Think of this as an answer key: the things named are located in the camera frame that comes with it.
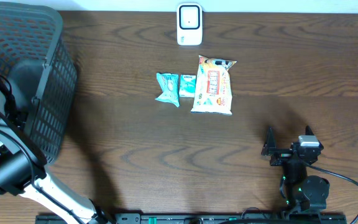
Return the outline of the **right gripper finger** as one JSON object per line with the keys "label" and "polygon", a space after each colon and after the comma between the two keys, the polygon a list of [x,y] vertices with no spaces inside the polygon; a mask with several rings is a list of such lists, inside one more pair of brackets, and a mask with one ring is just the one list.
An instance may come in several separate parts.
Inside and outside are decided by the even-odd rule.
{"label": "right gripper finger", "polygon": [[305,134],[307,136],[312,136],[313,138],[310,139],[310,141],[306,142],[307,146],[319,146],[321,143],[320,141],[317,139],[317,137],[315,136],[314,132],[312,131],[310,126],[306,126],[305,128]]}
{"label": "right gripper finger", "polygon": [[262,148],[262,154],[272,154],[276,150],[276,141],[273,134],[273,129],[268,127],[265,142]]}

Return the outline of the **yellow snack bag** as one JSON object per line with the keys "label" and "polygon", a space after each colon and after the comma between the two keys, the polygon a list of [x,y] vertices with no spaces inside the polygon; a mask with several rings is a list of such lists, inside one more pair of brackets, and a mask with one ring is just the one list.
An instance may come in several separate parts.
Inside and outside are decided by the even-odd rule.
{"label": "yellow snack bag", "polygon": [[235,60],[199,56],[192,113],[232,115],[232,90],[229,69]]}

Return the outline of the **teal tissue pack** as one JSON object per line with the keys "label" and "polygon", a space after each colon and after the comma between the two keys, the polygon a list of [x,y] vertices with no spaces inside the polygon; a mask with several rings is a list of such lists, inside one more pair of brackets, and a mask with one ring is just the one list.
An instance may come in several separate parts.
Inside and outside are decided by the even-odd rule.
{"label": "teal tissue pack", "polygon": [[180,76],[179,96],[184,98],[193,98],[195,96],[196,76],[185,75]]}

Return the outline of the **teal snack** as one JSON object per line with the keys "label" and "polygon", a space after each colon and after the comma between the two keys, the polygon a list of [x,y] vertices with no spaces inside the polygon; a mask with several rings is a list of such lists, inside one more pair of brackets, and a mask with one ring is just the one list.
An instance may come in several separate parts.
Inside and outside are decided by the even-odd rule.
{"label": "teal snack", "polygon": [[172,103],[176,107],[179,107],[178,74],[157,73],[156,78],[161,87],[162,93],[155,100],[164,103]]}

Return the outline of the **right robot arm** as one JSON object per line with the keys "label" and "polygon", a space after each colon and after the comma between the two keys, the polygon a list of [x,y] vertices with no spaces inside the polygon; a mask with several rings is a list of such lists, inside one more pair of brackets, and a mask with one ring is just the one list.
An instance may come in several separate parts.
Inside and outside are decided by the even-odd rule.
{"label": "right robot arm", "polygon": [[261,155],[270,156],[271,166],[283,168],[280,193],[288,201],[291,213],[326,209],[329,181],[307,173],[307,167],[318,160],[323,149],[309,126],[305,128],[305,134],[298,136],[297,142],[286,149],[277,147],[273,129],[268,128]]}

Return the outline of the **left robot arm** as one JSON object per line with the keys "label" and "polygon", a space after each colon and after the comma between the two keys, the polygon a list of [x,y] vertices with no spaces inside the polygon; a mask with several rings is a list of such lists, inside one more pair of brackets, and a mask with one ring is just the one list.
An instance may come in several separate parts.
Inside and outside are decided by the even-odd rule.
{"label": "left robot arm", "polygon": [[49,172],[43,152],[21,131],[20,116],[12,85],[0,75],[0,195],[31,199],[66,223],[115,223],[114,217]]}

